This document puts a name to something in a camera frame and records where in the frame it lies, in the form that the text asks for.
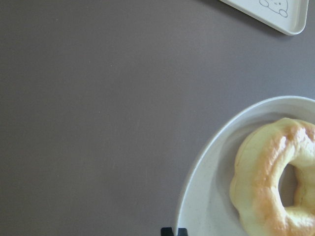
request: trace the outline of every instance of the black object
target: black object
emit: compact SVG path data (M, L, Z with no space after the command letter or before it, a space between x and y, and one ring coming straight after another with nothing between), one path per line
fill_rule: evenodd
M162 228L161 229L161 236L174 236L172 228L171 227ZM179 228L177 236L188 236L187 229Z

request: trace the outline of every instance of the bread ring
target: bread ring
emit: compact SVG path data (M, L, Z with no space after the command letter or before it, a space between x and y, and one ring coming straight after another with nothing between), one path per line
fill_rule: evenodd
M293 206L283 207L287 164L298 185ZM315 125L283 118L251 133L236 155L230 198L250 236L315 236Z

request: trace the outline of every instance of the cartoon character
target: cartoon character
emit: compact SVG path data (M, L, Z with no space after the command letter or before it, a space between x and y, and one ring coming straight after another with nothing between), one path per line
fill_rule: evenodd
M287 0L259 0L259 3L283 17L287 17Z

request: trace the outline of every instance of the rectangular tray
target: rectangular tray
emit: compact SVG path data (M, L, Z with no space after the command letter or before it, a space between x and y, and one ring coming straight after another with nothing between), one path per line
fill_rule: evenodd
M303 31L309 0L220 0L287 35Z

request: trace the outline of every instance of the white plate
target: white plate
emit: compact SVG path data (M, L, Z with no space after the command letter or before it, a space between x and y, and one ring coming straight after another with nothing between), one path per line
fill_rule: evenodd
M221 0L287 35L303 31L309 0Z
M186 179L175 226L189 236L246 236L230 202L234 158L245 137L263 124L283 117L315 123L315 101L298 96L274 97L231 119L200 152Z

